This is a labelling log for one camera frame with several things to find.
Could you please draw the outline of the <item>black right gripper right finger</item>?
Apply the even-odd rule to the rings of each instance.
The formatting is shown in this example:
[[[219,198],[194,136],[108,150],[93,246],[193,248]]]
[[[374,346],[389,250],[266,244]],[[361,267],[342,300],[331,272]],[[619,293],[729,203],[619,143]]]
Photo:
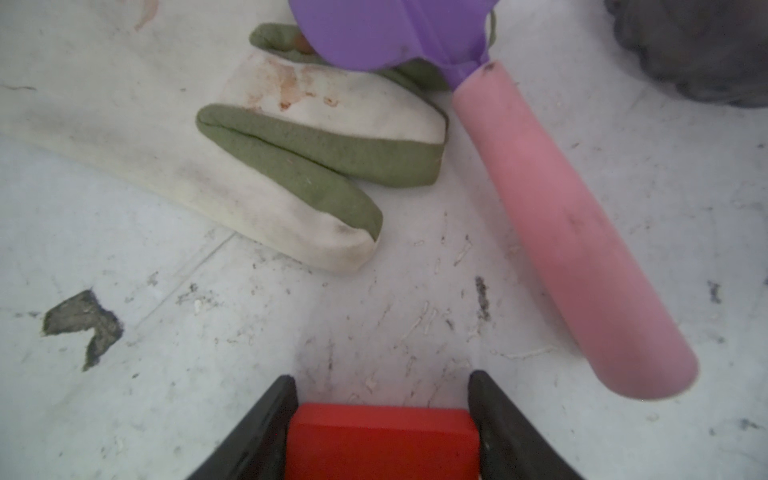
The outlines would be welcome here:
[[[480,437],[481,478],[582,480],[484,370],[469,377],[468,407]]]

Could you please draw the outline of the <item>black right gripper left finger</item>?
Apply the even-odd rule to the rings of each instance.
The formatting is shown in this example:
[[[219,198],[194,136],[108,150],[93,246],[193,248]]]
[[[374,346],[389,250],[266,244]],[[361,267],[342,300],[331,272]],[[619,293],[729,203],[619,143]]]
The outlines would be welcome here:
[[[298,407],[294,378],[279,376],[188,479],[282,479],[288,426]]]

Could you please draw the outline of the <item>red wood block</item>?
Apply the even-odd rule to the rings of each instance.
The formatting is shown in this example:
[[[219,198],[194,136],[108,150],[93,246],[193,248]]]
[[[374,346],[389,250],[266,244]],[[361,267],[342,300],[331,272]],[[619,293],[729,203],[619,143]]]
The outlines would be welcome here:
[[[286,479],[478,479],[480,437],[462,409],[305,403]]]

